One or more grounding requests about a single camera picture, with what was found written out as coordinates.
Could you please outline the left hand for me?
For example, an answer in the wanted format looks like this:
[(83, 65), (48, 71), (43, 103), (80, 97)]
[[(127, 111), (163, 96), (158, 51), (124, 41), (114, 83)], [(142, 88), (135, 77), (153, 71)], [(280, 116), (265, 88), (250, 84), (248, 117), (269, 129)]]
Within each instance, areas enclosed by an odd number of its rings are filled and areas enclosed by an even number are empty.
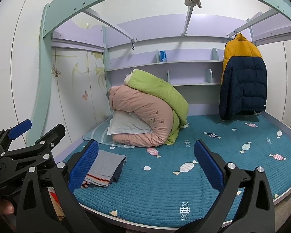
[(0, 214), (1, 215), (11, 215), (15, 212), (15, 209), (10, 201), (1, 200), (0, 201)]

